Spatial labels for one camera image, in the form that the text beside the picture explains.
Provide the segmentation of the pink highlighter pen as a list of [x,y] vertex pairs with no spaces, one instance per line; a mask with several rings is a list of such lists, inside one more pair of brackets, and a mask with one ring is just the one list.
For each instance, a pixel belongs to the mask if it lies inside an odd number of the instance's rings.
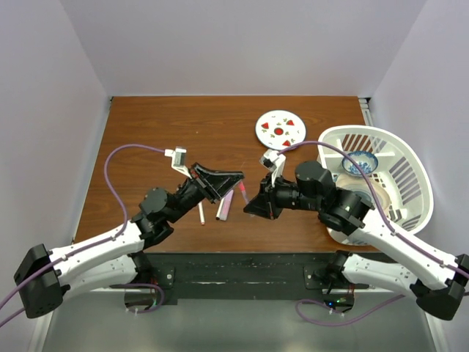
[[231,207],[233,195],[234,195],[234,191],[231,190],[231,191],[224,197],[224,198],[225,198],[225,202],[224,202],[224,207],[223,207],[222,214],[221,214],[221,218],[220,218],[221,221],[226,221],[227,218],[228,218],[229,210],[230,210],[230,207]]

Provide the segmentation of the pink pen red tip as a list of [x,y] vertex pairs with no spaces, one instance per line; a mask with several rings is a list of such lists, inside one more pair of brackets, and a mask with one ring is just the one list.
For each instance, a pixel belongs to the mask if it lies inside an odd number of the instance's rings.
[[245,203],[248,204],[249,203],[249,198],[248,198],[248,195],[247,195],[247,192],[246,192],[246,189],[245,189],[245,186],[244,186],[243,183],[240,183],[239,189],[241,191],[241,194],[243,196],[243,199],[244,199]]

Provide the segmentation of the white pen peach tip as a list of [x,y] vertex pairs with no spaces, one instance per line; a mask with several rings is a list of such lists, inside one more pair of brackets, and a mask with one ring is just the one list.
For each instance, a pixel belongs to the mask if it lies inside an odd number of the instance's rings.
[[204,208],[203,208],[203,204],[200,202],[198,204],[198,209],[199,209],[199,220],[200,220],[200,224],[202,226],[205,225],[205,216],[204,216]]

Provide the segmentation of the white pen black tip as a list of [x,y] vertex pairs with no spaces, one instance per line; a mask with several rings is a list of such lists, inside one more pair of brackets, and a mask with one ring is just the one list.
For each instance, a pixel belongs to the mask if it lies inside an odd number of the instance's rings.
[[223,207],[224,207],[224,202],[225,202],[225,198],[222,198],[220,203],[219,203],[217,213],[215,215],[216,220],[220,220],[220,218],[221,218],[222,210],[223,210]]

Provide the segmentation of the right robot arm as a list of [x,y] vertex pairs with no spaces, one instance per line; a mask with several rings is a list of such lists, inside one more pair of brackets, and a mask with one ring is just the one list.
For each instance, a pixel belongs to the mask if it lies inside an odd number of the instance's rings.
[[393,260],[384,263],[337,251],[318,270],[318,279],[336,288],[361,284],[394,291],[413,297],[419,308],[436,318],[454,318],[468,283],[466,254],[455,257],[399,230],[372,202],[336,187],[330,171],[317,161],[298,165],[295,177],[291,182],[268,173],[244,212],[269,220],[284,209],[317,212],[326,227],[355,236]]

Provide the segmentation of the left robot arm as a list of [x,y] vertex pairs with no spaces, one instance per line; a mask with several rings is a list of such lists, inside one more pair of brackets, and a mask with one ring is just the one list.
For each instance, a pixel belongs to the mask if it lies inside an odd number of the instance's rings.
[[241,171],[211,170],[198,163],[184,166],[181,173],[186,179],[174,193],[151,188],[138,213],[124,217],[112,230],[69,246],[30,248],[14,274],[27,318],[42,317],[96,288],[147,286],[152,270],[144,265],[143,251],[166,240],[174,231],[172,224],[203,200],[220,201],[245,177]]

